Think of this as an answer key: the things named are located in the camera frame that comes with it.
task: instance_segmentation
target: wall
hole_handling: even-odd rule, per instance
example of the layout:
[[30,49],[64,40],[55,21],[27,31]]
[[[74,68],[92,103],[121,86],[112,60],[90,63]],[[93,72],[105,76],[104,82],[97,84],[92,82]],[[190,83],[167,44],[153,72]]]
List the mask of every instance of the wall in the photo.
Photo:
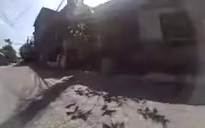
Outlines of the wall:
[[190,103],[205,105],[205,0],[184,0],[183,3],[196,27],[199,53],[199,70]]
[[141,43],[151,41],[155,44],[162,41],[159,15],[184,10],[188,13],[194,27],[197,41],[198,65],[197,76],[194,79],[195,89],[190,98],[191,104],[205,105],[205,0],[181,0],[177,6],[139,9],[139,27]]

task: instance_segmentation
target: pavement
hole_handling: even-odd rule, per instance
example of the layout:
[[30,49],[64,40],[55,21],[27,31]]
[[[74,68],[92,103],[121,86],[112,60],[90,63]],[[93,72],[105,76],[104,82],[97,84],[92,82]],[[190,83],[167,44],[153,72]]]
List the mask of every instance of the pavement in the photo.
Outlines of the pavement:
[[[136,90],[142,85],[133,76],[50,75],[28,66],[0,68],[0,128],[205,128],[205,106],[167,102],[162,96],[170,93],[160,95],[155,85]],[[161,97],[143,98],[144,91]]]

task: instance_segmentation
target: building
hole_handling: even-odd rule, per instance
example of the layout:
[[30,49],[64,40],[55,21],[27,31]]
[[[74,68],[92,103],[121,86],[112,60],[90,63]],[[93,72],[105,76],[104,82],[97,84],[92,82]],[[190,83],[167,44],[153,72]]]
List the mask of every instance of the building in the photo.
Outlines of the building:
[[83,1],[68,0],[61,11],[42,8],[34,23],[34,40],[36,52],[40,61],[56,61],[57,55],[70,51],[70,26],[79,21],[86,20],[90,15],[90,8]]

